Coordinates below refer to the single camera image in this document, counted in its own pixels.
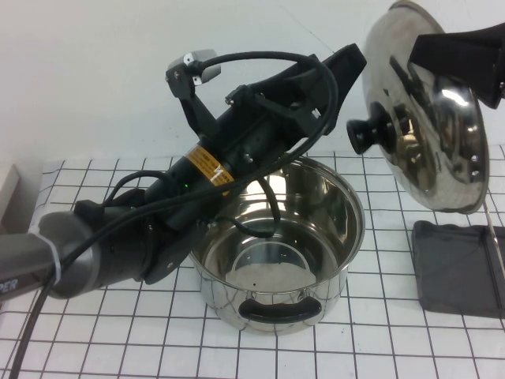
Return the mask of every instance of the black clamp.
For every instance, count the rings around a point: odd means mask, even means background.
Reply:
[[[417,37],[410,61],[436,75],[454,77],[496,109],[505,98],[505,24],[475,32]]]

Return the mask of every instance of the white wall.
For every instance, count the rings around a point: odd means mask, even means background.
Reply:
[[[419,0],[447,32],[505,21],[503,0]],[[0,3],[0,160],[17,163],[21,192],[11,214],[30,213],[44,161],[182,154],[196,138],[164,81],[187,51],[316,53],[363,44],[392,0],[87,0]],[[215,114],[240,83],[279,62],[235,63],[199,94]],[[484,110],[489,140],[504,143],[501,111]],[[365,117],[354,86],[322,150],[350,149],[349,118]]]

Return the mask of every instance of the black knob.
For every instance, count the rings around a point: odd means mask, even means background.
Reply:
[[[389,114],[379,103],[370,107],[372,116],[366,120],[349,120],[347,135],[354,151],[363,154],[373,144],[380,144],[387,152],[393,152],[396,145],[396,131]]]

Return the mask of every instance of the pot handle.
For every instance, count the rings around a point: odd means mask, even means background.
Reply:
[[[296,304],[261,304],[253,298],[245,300],[238,312],[243,318],[265,324],[291,324],[317,316],[323,307],[318,300],[306,297]]]

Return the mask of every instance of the black handle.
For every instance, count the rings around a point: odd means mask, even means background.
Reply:
[[[238,312],[243,318],[265,324],[291,324],[317,316],[323,307],[314,298],[304,298],[296,304],[261,304],[253,298],[245,300]]]
[[[395,149],[396,132],[389,114],[379,103],[372,103],[371,116],[366,121],[349,120],[347,135],[356,154],[363,154],[373,144],[380,144],[387,152]]]

